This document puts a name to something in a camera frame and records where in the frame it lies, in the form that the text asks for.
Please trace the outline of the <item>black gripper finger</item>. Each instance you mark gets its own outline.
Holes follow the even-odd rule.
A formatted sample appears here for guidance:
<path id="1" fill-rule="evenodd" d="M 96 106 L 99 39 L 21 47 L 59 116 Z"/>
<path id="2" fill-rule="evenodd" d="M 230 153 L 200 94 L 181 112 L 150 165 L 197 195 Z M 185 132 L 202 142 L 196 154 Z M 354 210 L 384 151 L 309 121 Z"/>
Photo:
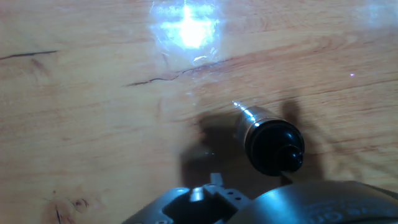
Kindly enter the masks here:
<path id="1" fill-rule="evenodd" d="M 236 189 L 226 189 L 220 173 L 211 182 L 189 189 L 166 191 L 123 224 L 215 224 L 226 223 L 251 200 Z"/>

